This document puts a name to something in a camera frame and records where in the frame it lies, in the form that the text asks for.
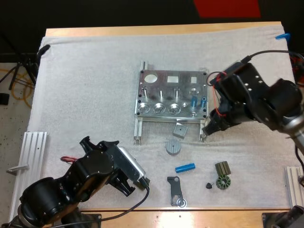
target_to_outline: tabletop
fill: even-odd
[[[166,26],[138,26],[138,27],[96,27],[96,28],[49,28],[47,37],[90,37],[90,36],[125,36],[125,35],[164,35],[191,34],[199,32],[213,32],[222,30],[243,29],[260,26],[281,25],[280,22],[244,22],[196,25],[166,25]],[[119,210],[88,209],[89,213],[102,213],[103,218],[119,213]],[[105,222],[103,227],[262,227],[261,214],[270,212],[266,209],[244,210],[166,210],[152,208],[135,210],[122,218]]]

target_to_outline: small metal block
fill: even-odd
[[[179,138],[185,138],[186,132],[187,132],[188,127],[177,123],[175,125],[174,131],[173,131],[173,135]]]
[[[180,141],[177,139],[169,139],[166,143],[166,151],[170,155],[177,155],[181,151]]]
[[[219,162],[215,164],[215,168],[217,169],[218,175],[229,175],[231,174],[229,165],[227,161]]]

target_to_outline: black metal bracket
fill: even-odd
[[[171,205],[181,206],[184,202],[184,199],[182,197],[181,183],[179,177],[167,177],[167,181],[171,185]]]

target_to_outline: gear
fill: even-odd
[[[217,179],[217,187],[221,190],[227,189],[231,184],[231,180],[227,175],[221,175]]]

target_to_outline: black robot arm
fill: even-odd
[[[18,215],[10,223],[3,224],[2,228],[39,228],[61,218],[70,220],[69,217],[79,214],[78,204],[87,201],[106,184],[129,196],[135,188],[130,187],[128,179],[146,188],[147,197],[149,180],[145,171],[125,148],[117,147],[118,143],[101,141],[94,145],[89,136],[84,138],[80,142],[85,150],[84,157],[77,159],[64,176],[43,178],[27,187],[20,197]]]
[[[210,85],[220,94],[220,103],[203,128],[206,135],[258,121],[290,135],[304,152],[302,94],[294,83],[279,79],[268,86],[251,63],[241,61],[218,73]]]

